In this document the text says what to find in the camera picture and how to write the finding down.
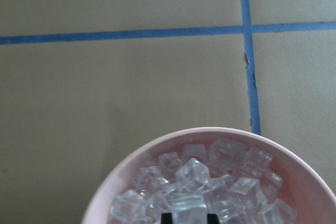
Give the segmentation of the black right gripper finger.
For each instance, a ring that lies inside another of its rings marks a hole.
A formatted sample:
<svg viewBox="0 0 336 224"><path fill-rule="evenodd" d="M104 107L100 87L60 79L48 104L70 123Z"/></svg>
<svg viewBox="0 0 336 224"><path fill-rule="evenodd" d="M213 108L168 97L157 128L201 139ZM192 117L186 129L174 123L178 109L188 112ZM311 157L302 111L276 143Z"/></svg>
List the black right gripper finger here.
<svg viewBox="0 0 336 224"><path fill-rule="evenodd" d="M170 212L161 214L160 224L173 224L172 214ZM207 214L207 224L219 224L216 214Z"/></svg>

